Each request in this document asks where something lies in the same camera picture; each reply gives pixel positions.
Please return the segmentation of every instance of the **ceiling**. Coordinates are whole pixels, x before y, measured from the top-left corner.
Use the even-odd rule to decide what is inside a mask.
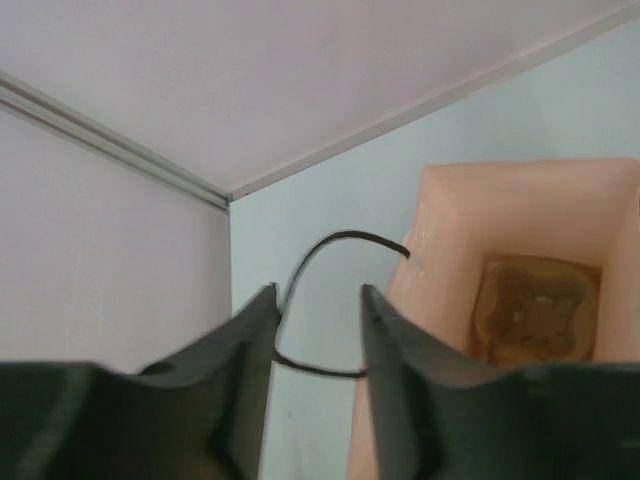
[[[0,69],[226,190],[638,0],[30,0]]]

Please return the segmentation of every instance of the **white wall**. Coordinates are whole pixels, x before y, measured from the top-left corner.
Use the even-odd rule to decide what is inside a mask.
[[[0,111],[0,359],[135,371],[230,313],[222,213]]]
[[[234,308],[262,284],[284,284],[304,252],[334,230],[402,241],[425,164],[640,157],[639,85],[636,23],[233,203]],[[328,247],[302,279],[282,350],[356,368],[358,288],[386,288],[396,260],[362,243]],[[276,367],[271,390],[262,478],[344,478],[354,385]]]

